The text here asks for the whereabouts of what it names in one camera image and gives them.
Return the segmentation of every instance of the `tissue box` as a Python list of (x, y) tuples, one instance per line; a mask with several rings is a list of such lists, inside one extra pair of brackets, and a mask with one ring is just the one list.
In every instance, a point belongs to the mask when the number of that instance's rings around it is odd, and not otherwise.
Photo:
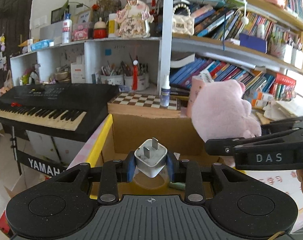
[(247, 34), (241, 33), (239, 35), (239, 39), (240, 39), (241, 46), (244, 46), (244, 47), (247, 47), (250, 49), (255, 49), (262, 53), (267, 52), (267, 41), (265, 41), (261, 38), (257, 38), (255, 36), (249, 36)]

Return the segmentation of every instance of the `small bottle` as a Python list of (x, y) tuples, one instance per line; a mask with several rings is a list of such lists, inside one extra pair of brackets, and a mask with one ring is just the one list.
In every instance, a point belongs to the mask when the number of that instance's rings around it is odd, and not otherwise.
[(62, 43), (69, 43), (72, 41), (73, 22), (71, 20), (71, 14), (65, 14), (65, 20), (63, 21), (63, 36)]
[(165, 84), (162, 86), (160, 91), (160, 105), (163, 107), (169, 106), (169, 99), (170, 99), (170, 85), (169, 85), (169, 75), (167, 75)]

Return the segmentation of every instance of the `hanging ornament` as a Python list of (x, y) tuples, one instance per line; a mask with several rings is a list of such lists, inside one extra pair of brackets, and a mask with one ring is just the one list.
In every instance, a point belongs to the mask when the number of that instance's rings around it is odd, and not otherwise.
[(1, 46), (1, 51), (5, 51), (5, 34), (2, 33), (2, 36), (0, 36), (0, 46)]

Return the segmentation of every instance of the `black key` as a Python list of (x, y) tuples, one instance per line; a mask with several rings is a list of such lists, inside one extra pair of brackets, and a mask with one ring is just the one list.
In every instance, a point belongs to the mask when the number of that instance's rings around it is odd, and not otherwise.
[(29, 115), (32, 116), (32, 115), (34, 115), (39, 110), (40, 109), (38, 107), (35, 107), (32, 111), (29, 112)]
[(28, 111), (30, 111), (30, 107), (26, 107), (25, 110), (21, 114), (26, 114)]
[(74, 114), (74, 116), (71, 118), (71, 121), (73, 122), (73, 121), (75, 121), (75, 119), (77, 118), (77, 117), (79, 117), (80, 115), (81, 115), (81, 113), (82, 113), (83, 111), (77, 111), (77, 113), (75, 113)]
[(65, 119), (71, 112), (72, 112), (71, 110), (67, 111), (66, 113), (64, 113), (64, 114), (60, 117), (60, 119), (61, 119), (61, 120)]
[(59, 111), (57, 111), (57, 112), (53, 115), (53, 119), (56, 119), (57, 117), (59, 117), (63, 112), (65, 112), (65, 110), (59, 110)]
[(43, 115), (42, 117), (46, 117), (47, 115), (49, 115), (53, 110), (47, 110)]
[(72, 110), (66, 117), (65, 120), (68, 121), (69, 119), (71, 119), (74, 114), (77, 112), (77, 110)]
[(26, 110), (27, 107), (23, 107), (22, 109), (20, 109), (17, 113), (21, 114), (22, 112), (24, 112)]
[(52, 112), (52, 113), (48, 116), (48, 118), (49, 118), (49, 119), (52, 118), (52, 117), (54, 116), (54, 114), (57, 113), (57, 111), (58, 111), (58, 110), (55, 110), (54, 112)]
[(23, 107), (21, 106), (21, 107), (17, 107), (14, 111), (13, 111), (13, 113), (17, 113), (19, 110), (21, 110)]
[(41, 117), (46, 111), (47, 111), (47, 109), (42, 109), (41, 111), (39, 111), (38, 113), (36, 113), (35, 116)]
[(39, 116), (39, 114), (44, 111), (44, 109), (39, 109), (38, 111), (36, 111), (35, 116)]
[(28, 112), (27, 112), (27, 115), (30, 115), (31, 114), (31, 112), (34, 110), (35, 108), (34, 107), (32, 107)]

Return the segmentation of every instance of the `sticker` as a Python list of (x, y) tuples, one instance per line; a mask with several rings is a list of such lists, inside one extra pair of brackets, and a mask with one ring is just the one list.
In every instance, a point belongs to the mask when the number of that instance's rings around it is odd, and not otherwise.
[(111, 49), (105, 49), (105, 56), (110, 56), (112, 54)]

